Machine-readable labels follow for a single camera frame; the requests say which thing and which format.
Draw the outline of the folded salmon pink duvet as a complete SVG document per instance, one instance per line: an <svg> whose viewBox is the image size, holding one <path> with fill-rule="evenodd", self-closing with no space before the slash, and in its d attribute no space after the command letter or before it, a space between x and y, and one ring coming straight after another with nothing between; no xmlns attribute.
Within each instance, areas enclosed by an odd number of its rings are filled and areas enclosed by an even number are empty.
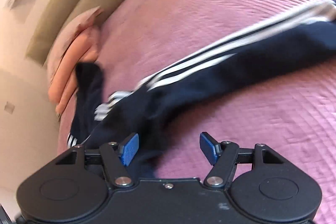
<svg viewBox="0 0 336 224"><path fill-rule="evenodd" d="M47 75L49 99L61 115L77 89L75 67L80 62L96 61L99 53L100 30L89 27L75 38L58 37L49 55Z"/></svg>

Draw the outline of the pink quilted bedspread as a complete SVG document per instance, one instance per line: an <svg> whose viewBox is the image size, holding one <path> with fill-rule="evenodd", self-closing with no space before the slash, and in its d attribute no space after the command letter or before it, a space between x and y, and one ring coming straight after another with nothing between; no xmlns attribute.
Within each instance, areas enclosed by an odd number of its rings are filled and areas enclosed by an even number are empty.
<svg viewBox="0 0 336 224"><path fill-rule="evenodd" d="M309 0L126 0L102 25L103 100L213 43ZM204 102L168 128L160 178L200 177L206 131L241 147L265 143L312 176L323 200L318 223L335 223L335 60Z"/></svg>

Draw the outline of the floral lilac pillow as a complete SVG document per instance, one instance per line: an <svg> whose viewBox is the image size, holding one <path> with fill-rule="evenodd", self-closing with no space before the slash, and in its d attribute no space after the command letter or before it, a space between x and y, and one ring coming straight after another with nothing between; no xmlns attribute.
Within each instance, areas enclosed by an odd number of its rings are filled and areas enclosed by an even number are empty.
<svg viewBox="0 0 336 224"><path fill-rule="evenodd" d="M71 43L86 29L91 28L102 13L100 6L89 9L71 20L58 34L47 58L47 77L52 82L60 62Z"/></svg>

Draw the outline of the navy striped track garment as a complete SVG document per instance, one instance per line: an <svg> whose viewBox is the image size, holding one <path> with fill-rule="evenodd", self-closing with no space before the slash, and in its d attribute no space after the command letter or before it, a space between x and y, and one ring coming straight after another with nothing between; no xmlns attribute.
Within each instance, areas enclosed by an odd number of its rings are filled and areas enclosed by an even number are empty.
<svg viewBox="0 0 336 224"><path fill-rule="evenodd" d="M324 61L335 54L335 1L306 2L234 32L102 102L104 76L95 63L78 63L75 116L67 146L97 149L139 136L133 178L153 177L166 148L167 125L191 105Z"/></svg>

